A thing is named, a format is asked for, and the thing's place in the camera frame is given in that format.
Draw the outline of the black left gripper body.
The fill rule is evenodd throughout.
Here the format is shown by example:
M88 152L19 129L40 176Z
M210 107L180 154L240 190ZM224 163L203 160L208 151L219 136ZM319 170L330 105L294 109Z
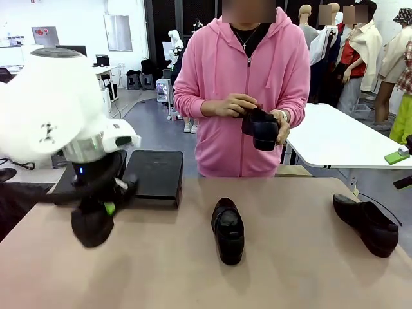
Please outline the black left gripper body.
M86 198L98 203L113 202L116 207L123 205L127 198L121 197L116 188L115 178L122 179L126 163L123 154L107 154L89 163L72 163L75 177L72 184Z

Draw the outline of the person's left hand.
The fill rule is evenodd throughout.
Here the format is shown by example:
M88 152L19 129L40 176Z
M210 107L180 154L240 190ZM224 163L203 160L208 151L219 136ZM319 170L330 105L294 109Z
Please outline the person's left hand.
M290 114L286 110L274 109L270 112L271 115L277 120L279 131L276 138L277 145L283 145L290 133Z

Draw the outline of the person's right hand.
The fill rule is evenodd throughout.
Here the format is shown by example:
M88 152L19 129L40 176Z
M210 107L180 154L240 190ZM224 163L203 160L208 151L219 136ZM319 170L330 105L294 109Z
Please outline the person's right hand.
M216 114L221 117L238 118L245 115L248 111L259 108L257 100L246 94L230 94L216 108Z

